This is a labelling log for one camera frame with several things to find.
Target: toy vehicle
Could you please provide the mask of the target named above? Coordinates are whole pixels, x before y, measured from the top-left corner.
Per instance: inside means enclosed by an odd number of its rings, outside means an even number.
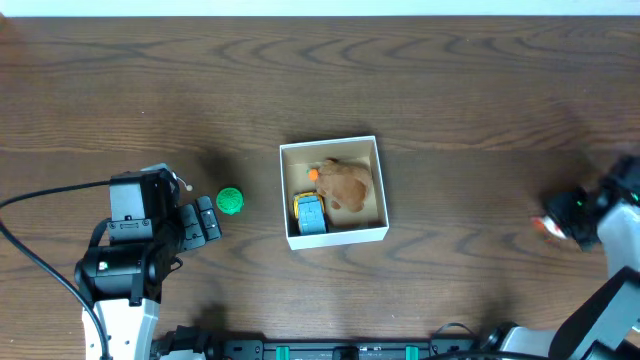
[[[293,197],[293,212],[300,235],[326,234],[324,202],[317,192],[300,193]]]

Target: brown plush toy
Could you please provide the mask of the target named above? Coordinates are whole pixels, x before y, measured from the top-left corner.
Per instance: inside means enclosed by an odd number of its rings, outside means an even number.
[[[332,208],[345,207],[351,212],[364,208],[364,200],[373,183],[367,169],[338,164],[333,160],[327,160],[319,169],[309,171],[309,178],[315,181],[318,194],[332,200]]]

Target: green round object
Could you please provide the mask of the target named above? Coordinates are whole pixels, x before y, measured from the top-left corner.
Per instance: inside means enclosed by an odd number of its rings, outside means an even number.
[[[220,211],[227,215],[237,214],[242,210],[244,197],[236,188],[225,188],[218,193],[216,204]]]

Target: wooden table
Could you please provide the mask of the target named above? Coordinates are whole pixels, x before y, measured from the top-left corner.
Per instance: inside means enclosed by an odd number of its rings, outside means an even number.
[[[237,184],[224,238],[164,282],[176,325],[267,338],[555,328],[606,280],[600,249],[547,244],[539,196],[640,150],[637,18],[9,19],[0,197],[167,162]],[[278,145],[378,136],[391,230],[292,252]],[[108,189],[2,211],[72,277]],[[81,359],[80,305],[0,241],[0,359]]]

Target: open box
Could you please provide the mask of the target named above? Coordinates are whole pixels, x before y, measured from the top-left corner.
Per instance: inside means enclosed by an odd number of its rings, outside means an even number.
[[[315,191],[315,184],[307,176],[307,171],[319,168],[327,159],[370,169],[372,191],[365,200],[364,209],[357,213],[344,208],[335,210],[330,201],[325,200],[328,233],[300,235],[293,212],[293,197]],[[285,231],[292,250],[379,241],[389,230],[375,136],[280,145],[280,176]]]

